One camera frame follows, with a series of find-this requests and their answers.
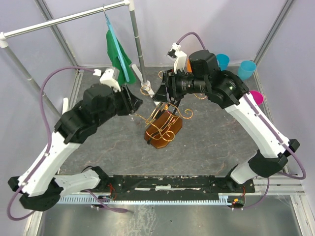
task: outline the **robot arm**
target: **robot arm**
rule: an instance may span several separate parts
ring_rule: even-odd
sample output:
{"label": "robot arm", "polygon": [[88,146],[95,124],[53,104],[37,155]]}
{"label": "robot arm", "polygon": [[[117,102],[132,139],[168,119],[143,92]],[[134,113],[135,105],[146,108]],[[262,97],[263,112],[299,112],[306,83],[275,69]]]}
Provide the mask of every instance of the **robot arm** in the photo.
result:
{"label": "robot arm", "polygon": [[178,101],[187,93],[204,93],[208,100],[218,104],[244,127],[259,150],[248,162],[230,171],[228,177],[235,184],[243,184],[255,176],[269,177],[281,171],[290,156],[283,145],[295,152],[300,146],[298,141],[289,140],[275,128],[259,109],[244,82],[235,74],[220,70],[214,54],[201,50],[191,54],[189,61],[192,73],[183,70],[175,73],[175,68],[164,72],[153,100],[167,102],[168,96],[168,99]]}
{"label": "robot arm", "polygon": [[32,166],[21,176],[12,177],[9,186],[16,191],[24,185],[20,202],[25,209],[45,211],[54,206],[60,197],[85,189],[103,191],[107,187],[108,176],[100,167],[72,176],[55,175],[64,161],[97,128],[115,115],[127,116],[134,113],[142,100],[135,97],[126,86],[119,86],[116,78],[119,70],[108,68],[100,76],[100,84],[94,84],[84,91],[83,99],[71,110],[64,113],[55,125],[49,155],[44,159],[31,178],[25,178],[41,161],[46,148]]}

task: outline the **teal cloth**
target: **teal cloth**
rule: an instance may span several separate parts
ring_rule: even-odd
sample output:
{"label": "teal cloth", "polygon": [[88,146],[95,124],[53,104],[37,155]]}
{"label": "teal cloth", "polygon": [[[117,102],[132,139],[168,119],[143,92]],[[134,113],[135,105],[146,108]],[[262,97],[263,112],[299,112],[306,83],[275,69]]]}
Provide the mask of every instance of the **teal cloth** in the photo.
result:
{"label": "teal cloth", "polygon": [[134,82],[136,82],[136,77],[134,76],[131,68],[129,67],[131,64],[131,60],[128,58],[127,54],[125,53],[124,49],[122,48],[122,45],[118,41],[118,44],[119,44],[119,47],[122,52],[124,62],[126,65],[127,73],[129,76],[129,82],[126,81],[122,66],[120,65],[120,61],[118,59],[118,52],[115,47],[115,43],[114,43],[114,39],[113,39],[111,31],[107,32],[106,40],[107,40],[107,54],[112,62],[113,67],[116,67],[117,69],[119,69],[119,76],[118,76],[119,85],[123,85],[125,83],[133,84]]}

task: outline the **gray table surface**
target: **gray table surface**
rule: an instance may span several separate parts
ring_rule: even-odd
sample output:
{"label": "gray table surface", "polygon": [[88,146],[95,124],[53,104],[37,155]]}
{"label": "gray table surface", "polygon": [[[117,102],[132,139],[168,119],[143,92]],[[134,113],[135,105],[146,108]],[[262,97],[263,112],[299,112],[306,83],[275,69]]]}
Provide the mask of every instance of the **gray table surface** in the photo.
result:
{"label": "gray table surface", "polygon": [[[146,68],[147,79],[156,91],[165,67]],[[237,73],[236,67],[230,67]],[[98,78],[85,72],[78,100]],[[257,90],[253,77],[246,80]],[[138,114],[148,117],[155,108],[152,100],[140,93],[140,82],[129,86],[144,100]],[[255,154],[257,146],[242,126],[217,104],[188,94],[180,110],[192,109],[190,120],[166,148],[155,149],[144,140],[145,123],[140,118],[114,117],[90,136],[62,165],[60,174],[77,174],[87,165],[100,166],[107,174],[117,175],[225,175],[238,163]]]}

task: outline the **blue cup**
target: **blue cup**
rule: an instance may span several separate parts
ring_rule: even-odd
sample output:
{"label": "blue cup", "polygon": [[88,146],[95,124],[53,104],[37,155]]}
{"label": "blue cup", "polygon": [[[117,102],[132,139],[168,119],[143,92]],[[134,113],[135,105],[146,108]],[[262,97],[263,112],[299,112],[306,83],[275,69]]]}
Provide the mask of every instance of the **blue cup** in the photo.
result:
{"label": "blue cup", "polygon": [[245,60],[241,63],[241,66],[238,68],[237,75],[242,79],[246,80],[256,70],[256,64],[250,60]]}
{"label": "blue cup", "polygon": [[221,70],[225,70],[230,62],[230,58],[225,54],[218,54],[217,61]]}

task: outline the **pink cup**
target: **pink cup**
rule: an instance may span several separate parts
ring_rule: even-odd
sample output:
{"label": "pink cup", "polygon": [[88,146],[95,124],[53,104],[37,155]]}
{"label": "pink cup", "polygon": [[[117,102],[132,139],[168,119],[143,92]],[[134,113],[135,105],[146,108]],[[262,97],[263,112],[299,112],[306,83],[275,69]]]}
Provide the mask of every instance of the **pink cup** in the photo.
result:
{"label": "pink cup", "polygon": [[255,102],[257,103],[257,105],[261,105],[264,101],[264,96],[258,92],[258,91],[255,91],[255,90],[252,90],[250,91],[251,95],[253,96]]}

